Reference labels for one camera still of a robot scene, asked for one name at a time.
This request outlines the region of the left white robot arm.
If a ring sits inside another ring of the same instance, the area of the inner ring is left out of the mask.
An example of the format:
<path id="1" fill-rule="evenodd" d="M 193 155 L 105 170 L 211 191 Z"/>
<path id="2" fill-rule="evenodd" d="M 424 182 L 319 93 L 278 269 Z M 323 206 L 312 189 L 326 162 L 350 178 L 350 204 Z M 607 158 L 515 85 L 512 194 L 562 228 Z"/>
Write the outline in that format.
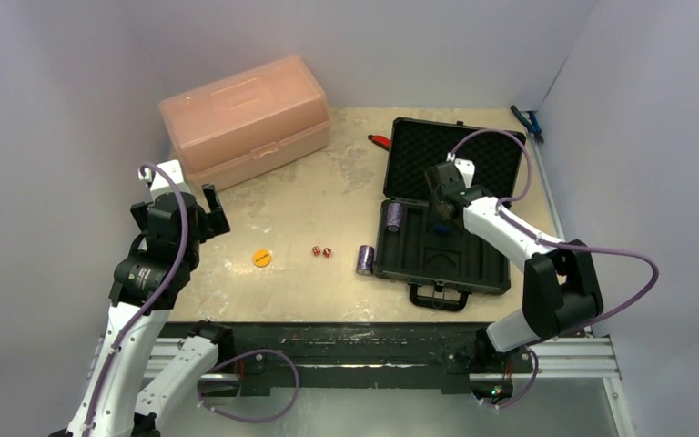
<path id="1" fill-rule="evenodd" d="M 101 356 L 79 409 L 58 435 L 158 436 L 204 371 L 234 363 L 233 330 L 202 320 L 168 365 L 143 382 L 177 295 L 198 266 L 200 244 L 230 231 L 214 186 L 202 192 L 207 208 L 190 193 L 171 191 L 132 206 L 141 232 L 115 269 Z"/>

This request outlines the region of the purple poker chip stack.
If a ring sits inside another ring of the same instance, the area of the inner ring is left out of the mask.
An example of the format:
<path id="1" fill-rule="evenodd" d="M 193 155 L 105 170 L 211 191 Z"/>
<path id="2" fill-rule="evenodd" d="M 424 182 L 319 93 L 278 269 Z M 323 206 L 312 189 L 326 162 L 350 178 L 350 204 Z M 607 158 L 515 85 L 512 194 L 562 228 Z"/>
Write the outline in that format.
<path id="1" fill-rule="evenodd" d="M 399 232 L 403 217 L 403 206 L 398 202 L 391 202 L 386 211 L 386 229 L 389 232 Z"/>

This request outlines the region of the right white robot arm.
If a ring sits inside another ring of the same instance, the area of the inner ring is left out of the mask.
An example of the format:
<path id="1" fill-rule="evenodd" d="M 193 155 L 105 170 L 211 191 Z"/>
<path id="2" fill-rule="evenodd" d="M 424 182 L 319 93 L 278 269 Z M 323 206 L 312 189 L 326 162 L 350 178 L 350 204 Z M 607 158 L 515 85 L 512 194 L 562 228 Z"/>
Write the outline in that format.
<path id="1" fill-rule="evenodd" d="M 483 369 L 495 371 L 511 351 L 556 337 L 603 313 L 587 245 L 548 235 L 509 211 L 506 199 L 479 186 L 467 187 L 453 162 L 428 168 L 425 178 L 441 219 L 489 243 L 523 274 L 521 307 L 476 334 L 474 357 Z"/>

